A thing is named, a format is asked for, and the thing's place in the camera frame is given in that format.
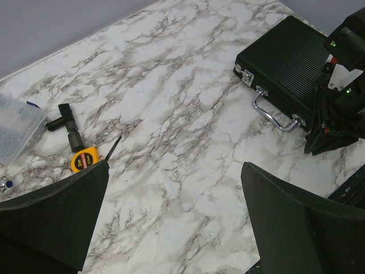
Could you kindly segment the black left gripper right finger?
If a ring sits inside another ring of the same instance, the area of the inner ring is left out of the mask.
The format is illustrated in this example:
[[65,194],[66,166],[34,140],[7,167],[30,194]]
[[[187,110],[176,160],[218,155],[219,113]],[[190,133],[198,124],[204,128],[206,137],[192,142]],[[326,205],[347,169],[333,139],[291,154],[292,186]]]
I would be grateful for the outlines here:
[[244,163],[242,188],[260,260],[250,273],[363,273],[364,169],[329,197]]

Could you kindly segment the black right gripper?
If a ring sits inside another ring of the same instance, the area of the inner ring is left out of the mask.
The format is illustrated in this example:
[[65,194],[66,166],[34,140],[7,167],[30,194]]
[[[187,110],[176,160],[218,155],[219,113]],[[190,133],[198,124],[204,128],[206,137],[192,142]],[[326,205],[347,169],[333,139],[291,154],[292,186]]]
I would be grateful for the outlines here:
[[364,92],[348,87],[342,91],[318,86],[305,154],[319,155],[349,146],[364,138]]

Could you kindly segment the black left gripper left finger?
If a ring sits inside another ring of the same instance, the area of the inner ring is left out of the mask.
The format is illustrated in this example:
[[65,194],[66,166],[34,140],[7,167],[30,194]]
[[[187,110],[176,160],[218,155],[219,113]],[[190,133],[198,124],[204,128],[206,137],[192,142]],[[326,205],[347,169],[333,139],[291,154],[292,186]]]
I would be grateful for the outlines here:
[[82,271],[109,180],[102,160],[1,202],[1,273]]

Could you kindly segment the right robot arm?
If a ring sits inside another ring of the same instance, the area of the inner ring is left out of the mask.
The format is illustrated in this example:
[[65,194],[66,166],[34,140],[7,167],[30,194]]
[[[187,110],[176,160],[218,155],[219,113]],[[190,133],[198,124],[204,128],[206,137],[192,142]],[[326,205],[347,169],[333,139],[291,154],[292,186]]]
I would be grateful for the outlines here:
[[[304,152],[318,155],[364,138],[364,9],[349,15],[326,39],[330,60],[315,85],[311,130]],[[338,87],[338,68],[362,73]]]

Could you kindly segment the black poker case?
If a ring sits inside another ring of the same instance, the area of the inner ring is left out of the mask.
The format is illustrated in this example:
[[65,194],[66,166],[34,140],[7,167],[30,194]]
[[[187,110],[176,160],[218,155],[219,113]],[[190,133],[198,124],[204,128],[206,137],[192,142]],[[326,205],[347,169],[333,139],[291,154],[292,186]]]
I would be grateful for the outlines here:
[[312,124],[315,86],[330,56],[326,37],[293,16],[274,26],[236,56],[234,73],[301,127]]

